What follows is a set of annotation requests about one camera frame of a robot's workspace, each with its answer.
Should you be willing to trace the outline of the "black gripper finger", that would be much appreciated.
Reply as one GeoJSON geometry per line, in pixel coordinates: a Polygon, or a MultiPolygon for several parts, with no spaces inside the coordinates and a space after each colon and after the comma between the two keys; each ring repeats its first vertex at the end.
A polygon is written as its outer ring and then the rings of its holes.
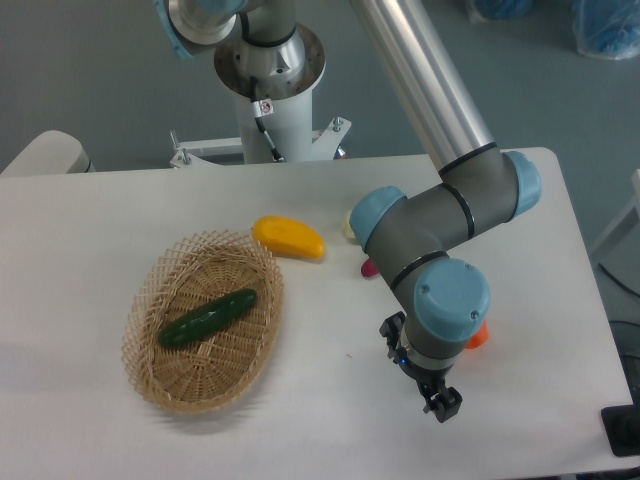
{"type": "Polygon", "coordinates": [[[441,412],[440,381],[419,381],[418,390],[425,400],[424,413],[438,415],[441,412]]]}
{"type": "Polygon", "coordinates": [[[445,423],[458,414],[462,401],[455,388],[443,386],[433,399],[432,411],[440,423],[445,423]]]}

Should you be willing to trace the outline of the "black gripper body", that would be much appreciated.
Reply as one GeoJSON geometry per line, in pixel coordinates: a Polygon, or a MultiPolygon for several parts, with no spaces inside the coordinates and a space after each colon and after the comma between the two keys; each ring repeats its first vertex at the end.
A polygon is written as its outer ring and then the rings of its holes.
{"type": "Polygon", "coordinates": [[[379,328],[388,348],[387,357],[429,395],[439,392],[439,384],[453,367],[451,359],[433,359],[420,353],[408,340],[403,312],[386,318],[379,328]]]}

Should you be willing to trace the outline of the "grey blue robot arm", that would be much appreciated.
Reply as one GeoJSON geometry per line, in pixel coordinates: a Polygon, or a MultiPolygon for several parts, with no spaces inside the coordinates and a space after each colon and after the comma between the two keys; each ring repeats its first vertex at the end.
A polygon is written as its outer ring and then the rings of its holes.
{"type": "MultiPolygon", "coordinates": [[[[325,148],[327,136],[311,127],[324,50],[293,2],[158,1],[154,8],[178,57],[213,52],[216,74],[236,98],[246,163],[304,162],[325,148]]],[[[449,251],[534,207],[541,178],[524,155],[496,146],[421,3],[356,1],[353,9],[440,183],[414,197],[379,188],[355,205],[349,223],[401,306],[380,328],[388,355],[443,422],[462,403],[446,374],[490,304],[484,275],[449,251]]]]}

